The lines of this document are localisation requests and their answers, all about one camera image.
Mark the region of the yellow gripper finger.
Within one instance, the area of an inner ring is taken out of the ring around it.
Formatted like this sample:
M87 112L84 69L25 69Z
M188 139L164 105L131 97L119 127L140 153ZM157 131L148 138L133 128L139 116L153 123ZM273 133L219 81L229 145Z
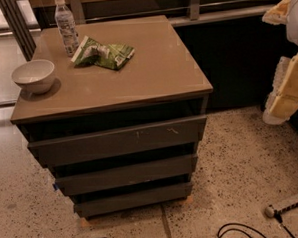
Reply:
M272 87L262 119L266 124L282 124L298 110L298 53L280 58Z
M291 0L281 0L265 12L262 21L270 25L285 25L289 14L290 2Z

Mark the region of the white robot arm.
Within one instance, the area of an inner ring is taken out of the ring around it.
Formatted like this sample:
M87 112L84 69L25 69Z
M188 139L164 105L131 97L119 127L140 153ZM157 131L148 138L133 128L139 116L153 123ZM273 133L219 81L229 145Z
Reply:
M298 46L298 0L282 0L265 12L262 21L273 25L283 24L287 30L287 40ZM282 124L298 110L298 53L279 59L272 87L262 119L266 124Z

